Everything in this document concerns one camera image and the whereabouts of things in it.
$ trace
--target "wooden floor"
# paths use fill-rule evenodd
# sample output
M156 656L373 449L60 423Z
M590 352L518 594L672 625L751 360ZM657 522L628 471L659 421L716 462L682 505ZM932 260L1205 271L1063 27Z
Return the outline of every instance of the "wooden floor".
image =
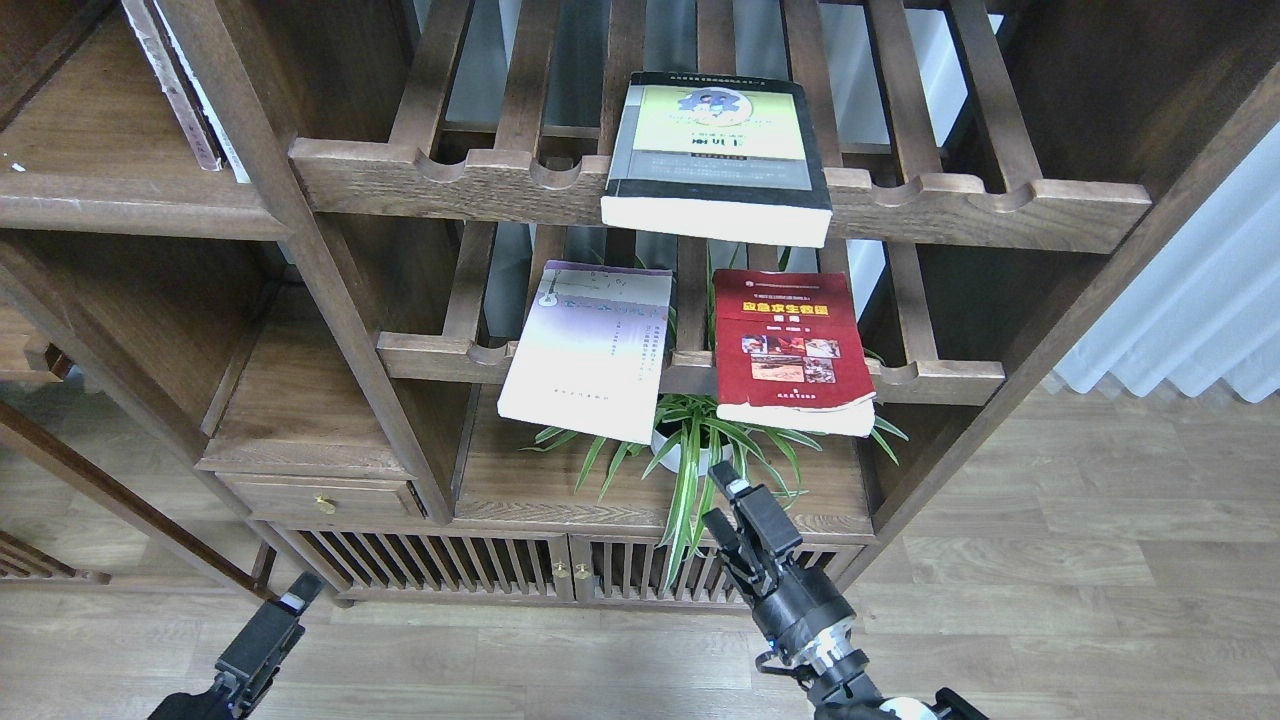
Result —
M211 542L252 544L101 396L4 396ZM1275 397L1038 391L850 592L872 676L888 693L951 685L997 719L1280 716L1277 466ZM0 529L73 564L182 573L20 460L0 473ZM145 717L204 689L252 610L0 589L0 719ZM763 643L744 616L321 602L305 624L256 720L812 714L753 671Z

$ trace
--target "white pot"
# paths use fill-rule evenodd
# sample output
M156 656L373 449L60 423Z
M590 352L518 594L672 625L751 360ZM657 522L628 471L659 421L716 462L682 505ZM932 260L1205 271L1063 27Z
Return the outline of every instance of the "white pot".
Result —
M669 439L669 436L664 436L664 434L659 433L657 428L654 428L654 430L653 430L653 439L649 443L649 450L652 450L654 455L658 455L658 451L662 450L662 446L667 445L668 439ZM721 459L722 460L732 460L733 459L733 446L732 445L726 445L721 450L722 450L722 452L721 452ZM678 473L680 471L680 452L681 452L681 446L677 442L675 447L672 447L671 450L668 450L667 454L662 456L662 459L659 460L659 462L662 464L663 468L671 470L672 473ZM704 448L701 448L699 451L699 455L698 455L698 477L700 478L700 477L705 475L707 470L710 469L710 466L712 466L712 451L704 447Z

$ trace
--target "drawer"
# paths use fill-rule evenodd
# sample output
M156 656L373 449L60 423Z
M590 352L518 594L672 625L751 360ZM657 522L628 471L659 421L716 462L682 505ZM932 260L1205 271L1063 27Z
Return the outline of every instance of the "drawer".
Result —
M218 473L255 519L403 520L422 518L406 480Z

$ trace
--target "wooden cabinet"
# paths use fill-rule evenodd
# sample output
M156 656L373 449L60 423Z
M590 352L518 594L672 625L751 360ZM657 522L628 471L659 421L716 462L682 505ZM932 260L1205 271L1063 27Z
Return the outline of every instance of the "wooden cabinet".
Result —
M713 553L673 593L654 585L669 480L575 495L585 446L521 452L535 428L494 409L516 347L483 313L497 225L538 225L530 279L567 227L599 225L645 3L611 4L585 128L543 118L561 3L522 4L489 126L445 113L467 0L431 3L421 37L401 3L155 4L250 182L197 168L109 9L29 101L0 108L5 299L344 597L732 603ZM781 0L776 38L835 204L820 268L846 269L845 237L887 241L860 327L883 357L879 410L911 436L901 465L842 438L803 459L805 561L841 584L1280 118L1266 4L908 0L945 14L968 83L940 149L904 4L854 4L887 146L840 142L819 3ZM692 5L699 69L733 72L731 3ZM984 10L1007 13L998 38ZM713 392L705 242L677 245L662 387ZM634 234L611 229L604 256L631 263Z

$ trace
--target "book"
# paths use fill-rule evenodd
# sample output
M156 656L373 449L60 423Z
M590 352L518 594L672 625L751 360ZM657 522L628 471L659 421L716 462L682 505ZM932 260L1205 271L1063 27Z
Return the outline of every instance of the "book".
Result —
M870 434L876 386L844 274L716 270L713 283L717 415Z
M799 85L632 73L600 197L604 224L822 247L831 215Z
M548 261L498 415L648 445L671 278L671 270Z

